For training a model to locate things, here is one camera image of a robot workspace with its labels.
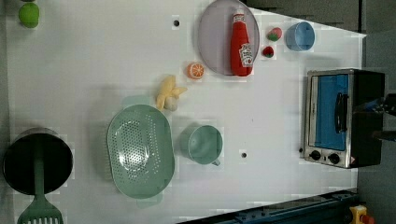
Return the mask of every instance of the dark floor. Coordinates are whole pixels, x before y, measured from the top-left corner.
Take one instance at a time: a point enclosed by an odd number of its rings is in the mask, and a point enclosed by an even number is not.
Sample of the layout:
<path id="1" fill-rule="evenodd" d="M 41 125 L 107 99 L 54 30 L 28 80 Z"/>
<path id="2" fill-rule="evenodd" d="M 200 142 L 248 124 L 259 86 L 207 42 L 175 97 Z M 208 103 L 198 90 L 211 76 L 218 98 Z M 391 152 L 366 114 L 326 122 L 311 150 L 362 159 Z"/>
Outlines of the dark floor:
<path id="1" fill-rule="evenodd" d="M 367 34 L 365 69 L 386 74 L 386 93 L 396 92 L 395 0 L 246 0 L 249 7 Z M 384 130 L 396 130 L 385 116 Z M 380 165 L 359 169 L 358 193 L 376 223 L 396 223 L 396 142 L 384 142 Z"/>
<path id="2" fill-rule="evenodd" d="M 360 32 L 361 0 L 245 0 L 255 7 L 294 18 Z"/>

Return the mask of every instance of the orange fruit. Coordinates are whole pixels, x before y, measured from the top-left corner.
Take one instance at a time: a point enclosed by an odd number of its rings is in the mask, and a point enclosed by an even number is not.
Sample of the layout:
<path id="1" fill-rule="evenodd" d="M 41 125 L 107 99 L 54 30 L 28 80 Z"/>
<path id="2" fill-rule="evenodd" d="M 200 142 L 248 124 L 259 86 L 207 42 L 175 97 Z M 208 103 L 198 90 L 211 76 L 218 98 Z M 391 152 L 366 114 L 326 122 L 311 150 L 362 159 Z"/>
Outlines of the orange fruit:
<path id="1" fill-rule="evenodd" d="M 204 75 L 204 67 L 200 63 L 190 63 L 187 67 L 187 74 L 192 79 L 200 79 Z"/>

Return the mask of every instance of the light blue mug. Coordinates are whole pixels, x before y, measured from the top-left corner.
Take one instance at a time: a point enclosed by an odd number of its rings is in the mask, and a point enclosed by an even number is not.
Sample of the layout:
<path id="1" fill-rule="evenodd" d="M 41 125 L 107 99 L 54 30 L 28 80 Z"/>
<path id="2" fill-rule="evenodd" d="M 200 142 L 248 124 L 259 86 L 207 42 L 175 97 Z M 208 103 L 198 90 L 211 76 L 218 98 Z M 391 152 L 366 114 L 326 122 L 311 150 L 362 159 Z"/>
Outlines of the light blue mug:
<path id="1" fill-rule="evenodd" d="M 314 28 L 306 21 L 294 24 L 286 32 L 285 41 L 291 50 L 309 50 L 315 43 Z"/>

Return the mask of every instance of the ketchup bottle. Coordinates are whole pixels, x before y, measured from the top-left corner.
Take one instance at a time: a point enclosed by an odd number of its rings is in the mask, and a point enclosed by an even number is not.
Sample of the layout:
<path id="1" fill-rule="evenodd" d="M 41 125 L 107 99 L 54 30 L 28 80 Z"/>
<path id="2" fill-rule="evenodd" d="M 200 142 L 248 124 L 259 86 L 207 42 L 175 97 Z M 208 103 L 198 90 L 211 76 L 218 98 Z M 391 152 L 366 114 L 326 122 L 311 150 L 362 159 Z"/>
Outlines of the ketchup bottle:
<path id="1" fill-rule="evenodd" d="M 238 8 L 233 14 L 233 36 L 230 53 L 233 74 L 240 77 L 248 76 L 253 69 L 253 54 L 248 42 L 245 13 L 241 8 Z"/>

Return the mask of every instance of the blue object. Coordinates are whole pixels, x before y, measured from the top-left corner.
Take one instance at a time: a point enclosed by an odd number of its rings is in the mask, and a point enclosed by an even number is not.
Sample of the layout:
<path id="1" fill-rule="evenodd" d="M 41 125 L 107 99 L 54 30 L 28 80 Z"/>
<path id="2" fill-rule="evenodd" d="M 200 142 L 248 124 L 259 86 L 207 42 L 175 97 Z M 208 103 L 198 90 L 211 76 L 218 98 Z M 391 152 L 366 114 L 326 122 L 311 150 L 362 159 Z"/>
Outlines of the blue object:
<path id="1" fill-rule="evenodd" d="M 315 147 L 344 151 L 346 133 L 337 133 L 334 124 L 334 110 L 337 94 L 347 94 L 348 76 L 323 76 L 318 78 L 317 132 Z"/>
<path id="2" fill-rule="evenodd" d="M 294 24 L 286 32 L 285 41 L 291 50 L 309 50 L 315 42 L 314 28 L 306 21 Z"/>

